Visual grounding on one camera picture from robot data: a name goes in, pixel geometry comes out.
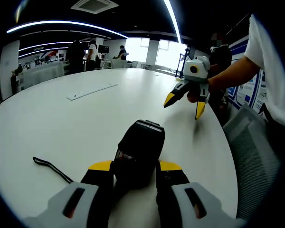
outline air conditioner vent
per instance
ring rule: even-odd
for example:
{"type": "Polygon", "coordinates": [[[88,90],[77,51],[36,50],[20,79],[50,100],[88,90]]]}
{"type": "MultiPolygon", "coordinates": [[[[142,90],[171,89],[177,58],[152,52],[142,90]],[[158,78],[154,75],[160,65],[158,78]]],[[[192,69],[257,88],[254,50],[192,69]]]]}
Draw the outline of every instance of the air conditioner vent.
{"type": "Polygon", "coordinates": [[[71,9],[97,14],[117,6],[110,0],[80,0],[71,9]]]}

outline gray gripper handle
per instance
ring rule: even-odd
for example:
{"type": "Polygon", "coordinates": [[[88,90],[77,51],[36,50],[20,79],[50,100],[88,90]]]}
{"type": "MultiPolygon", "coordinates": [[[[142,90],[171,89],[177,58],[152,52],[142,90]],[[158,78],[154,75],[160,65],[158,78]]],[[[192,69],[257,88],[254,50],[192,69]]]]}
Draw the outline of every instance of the gray gripper handle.
{"type": "Polygon", "coordinates": [[[97,190],[96,185],[72,182],[49,199],[45,211],[36,217],[25,218],[24,223],[29,228],[86,228],[90,207],[97,190]],[[64,215],[65,208],[70,199],[74,200],[75,191],[79,193],[80,199],[77,204],[75,202],[76,207],[72,217],[68,218],[64,215]]]}
{"type": "Polygon", "coordinates": [[[180,207],[182,228],[237,228],[245,223],[242,219],[229,217],[222,210],[219,199],[198,183],[174,185],[172,190],[180,207]],[[199,212],[194,208],[197,201],[199,212]]]}

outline black cable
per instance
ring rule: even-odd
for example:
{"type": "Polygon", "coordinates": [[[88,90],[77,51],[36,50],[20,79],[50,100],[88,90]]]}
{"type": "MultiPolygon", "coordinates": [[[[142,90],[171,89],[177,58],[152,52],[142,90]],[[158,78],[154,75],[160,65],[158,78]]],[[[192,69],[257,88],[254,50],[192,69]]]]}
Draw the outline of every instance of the black cable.
{"type": "Polygon", "coordinates": [[[58,173],[67,183],[72,183],[73,180],[66,176],[62,171],[57,169],[52,163],[42,160],[40,158],[33,157],[33,161],[38,165],[48,166],[50,167],[54,172],[58,173]]]}

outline white sleeve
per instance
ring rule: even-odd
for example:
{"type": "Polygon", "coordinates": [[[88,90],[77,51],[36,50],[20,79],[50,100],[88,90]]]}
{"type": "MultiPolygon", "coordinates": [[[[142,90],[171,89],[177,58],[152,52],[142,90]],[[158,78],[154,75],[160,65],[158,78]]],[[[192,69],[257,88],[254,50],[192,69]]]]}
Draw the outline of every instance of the white sleeve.
{"type": "Polygon", "coordinates": [[[244,55],[264,70],[264,59],[259,34],[260,22],[254,15],[250,17],[249,40],[244,55]]]}

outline computer monitor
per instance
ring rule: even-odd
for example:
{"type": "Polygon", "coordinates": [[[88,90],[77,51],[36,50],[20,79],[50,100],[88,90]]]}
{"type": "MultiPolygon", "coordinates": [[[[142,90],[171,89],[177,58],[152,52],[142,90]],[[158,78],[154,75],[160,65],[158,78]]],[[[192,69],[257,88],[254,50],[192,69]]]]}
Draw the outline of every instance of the computer monitor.
{"type": "Polygon", "coordinates": [[[104,46],[104,45],[99,45],[98,53],[104,53],[104,54],[109,53],[109,47],[108,46],[104,46]]]}

